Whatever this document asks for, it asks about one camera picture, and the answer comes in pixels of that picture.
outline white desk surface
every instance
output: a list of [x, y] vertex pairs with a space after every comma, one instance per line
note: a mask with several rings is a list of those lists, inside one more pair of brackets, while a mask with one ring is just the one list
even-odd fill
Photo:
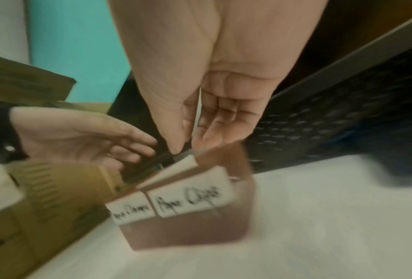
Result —
[[248, 236], [133, 252], [107, 220], [29, 279], [412, 279], [412, 188], [345, 156], [256, 175]]

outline white table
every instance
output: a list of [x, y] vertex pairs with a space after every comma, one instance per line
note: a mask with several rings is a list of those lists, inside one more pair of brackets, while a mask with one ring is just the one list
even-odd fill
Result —
[[106, 221], [29, 279], [412, 279], [412, 188], [345, 156], [256, 175], [249, 235], [133, 252]]

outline palm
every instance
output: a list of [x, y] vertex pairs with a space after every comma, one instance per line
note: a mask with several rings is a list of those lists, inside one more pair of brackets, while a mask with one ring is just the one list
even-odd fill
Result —
[[326, 0], [111, 0], [140, 92], [173, 153], [250, 135]]
[[137, 163], [140, 152], [154, 155], [156, 140], [139, 129], [108, 117], [51, 108], [14, 108], [11, 121], [22, 148], [33, 159], [101, 165], [118, 170], [117, 159]]

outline turquoise wall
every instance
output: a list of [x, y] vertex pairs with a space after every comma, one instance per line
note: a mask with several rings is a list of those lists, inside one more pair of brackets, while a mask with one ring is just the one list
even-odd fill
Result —
[[112, 102], [131, 68], [106, 0], [31, 0], [34, 66], [77, 80], [67, 101]]

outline wall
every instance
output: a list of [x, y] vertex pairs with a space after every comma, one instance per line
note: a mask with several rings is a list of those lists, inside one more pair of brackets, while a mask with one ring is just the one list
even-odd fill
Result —
[[113, 102], [130, 66], [106, 0], [31, 0], [34, 66], [77, 80], [67, 101]]
[[0, 0], [0, 57], [29, 63], [23, 0]]

